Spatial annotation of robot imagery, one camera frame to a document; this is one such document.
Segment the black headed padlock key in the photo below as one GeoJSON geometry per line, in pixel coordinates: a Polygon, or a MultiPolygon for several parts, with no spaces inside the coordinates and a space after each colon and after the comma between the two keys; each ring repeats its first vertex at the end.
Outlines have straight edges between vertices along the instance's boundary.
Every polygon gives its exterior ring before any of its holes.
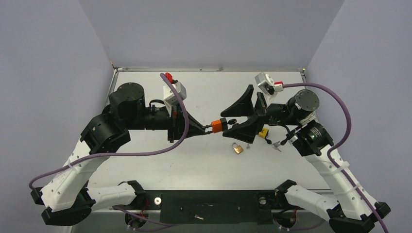
{"type": "Polygon", "coordinates": [[[228,124],[228,125],[234,125],[234,124],[236,124],[236,123],[237,123],[237,120],[236,120],[236,119],[230,119],[230,120],[227,121],[227,124],[228,124]]]}

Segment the yellow padlock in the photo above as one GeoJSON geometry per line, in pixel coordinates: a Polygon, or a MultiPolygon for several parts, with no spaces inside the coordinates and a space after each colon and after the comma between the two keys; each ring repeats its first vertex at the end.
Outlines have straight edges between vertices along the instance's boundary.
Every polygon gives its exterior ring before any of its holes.
{"type": "Polygon", "coordinates": [[[268,139],[269,129],[263,128],[257,135],[263,138],[267,144],[272,144],[272,141],[268,139]]]}

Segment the orange padlock with key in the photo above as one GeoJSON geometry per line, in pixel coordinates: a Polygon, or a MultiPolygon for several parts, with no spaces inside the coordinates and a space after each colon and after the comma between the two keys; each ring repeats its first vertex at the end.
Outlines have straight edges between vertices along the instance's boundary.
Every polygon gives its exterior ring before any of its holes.
{"type": "Polygon", "coordinates": [[[212,133],[224,132],[228,129],[228,123],[225,117],[220,118],[211,122],[209,125],[205,126],[206,129],[211,129],[212,133]]]}

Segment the brass padlock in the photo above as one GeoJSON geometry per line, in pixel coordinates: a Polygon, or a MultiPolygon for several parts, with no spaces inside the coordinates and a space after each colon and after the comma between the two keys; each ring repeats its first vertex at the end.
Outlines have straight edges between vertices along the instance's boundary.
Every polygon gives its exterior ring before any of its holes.
{"type": "Polygon", "coordinates": [[[243,147],[238,143],[232,143],[231,146],[235,154],[240,154],[244,151],[243,147]]]}

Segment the silver key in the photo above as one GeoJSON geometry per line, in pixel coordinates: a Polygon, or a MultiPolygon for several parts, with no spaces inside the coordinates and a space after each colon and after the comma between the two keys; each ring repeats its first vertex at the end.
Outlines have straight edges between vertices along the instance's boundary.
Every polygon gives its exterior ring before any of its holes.
{"type": "Polygon", "coordinates": [[[275,150],[279,151],[279,152],[281,152],[280,146],[281,146],[280,141],[277,141],[277,142],[272,143],[272,147],[273,147],[275,150]]]}

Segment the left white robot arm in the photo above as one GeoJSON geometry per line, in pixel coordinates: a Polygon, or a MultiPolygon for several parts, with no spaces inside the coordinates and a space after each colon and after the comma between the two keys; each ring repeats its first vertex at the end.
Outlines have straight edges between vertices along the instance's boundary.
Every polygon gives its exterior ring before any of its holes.
{"type": "Polygon", "coordinates": [[[93,211],[116,205],[138,209],[148,204],[146,192],[137,181],[112,187],[90,188],[88,181],[97,168],[131,140],[131,130],[166,130],[173,142],[181,136],[205,135],[205,126],[189,117],[186,133],[182,108],[170,114],[166,107],[146,106],[144,88],[125,83],[109,96],[109,105],[81,132],[80,141],[62,171],[44,187],[32,190],[34,202],[45,207],[46,225],[73,226],[93,211]]]}

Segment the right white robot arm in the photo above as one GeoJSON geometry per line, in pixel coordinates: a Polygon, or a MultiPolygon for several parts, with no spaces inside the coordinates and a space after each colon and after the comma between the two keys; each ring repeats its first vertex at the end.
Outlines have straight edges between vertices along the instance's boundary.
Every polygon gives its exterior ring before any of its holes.
{"type": "Polygon", "coordinates": [[[293,126],[293,130],[287,131],[285,141],[290,142],[318,171],[334,196],[325,197],[286,180],[275,189],[275,203],[283,210],[305,209],[328,222],[336,233],[368,233],[376,222],[383,222],[391,209],[387,203],[373,198],[356,180],[349,170],[349,163],[337,152],[343,141],[334,143],[324,126],[310,119],[310,114],[320,104],[311,87],[329,93],[341,106],[346,118],[344,136],[348,137],[351,132],[350,113],[343,101],[322,85],[301,83],[300,90],[285,104],[268,104],[265,95],[272,96],[282,91],[285,88],[282,82],[258,93],[255,104],[251,102],[254,88],[248,86],[235,103],[221,112],[222,117],[247,117],[247,120],[225,129],[223,136],[252,143],[265,125],[293,126]]]}

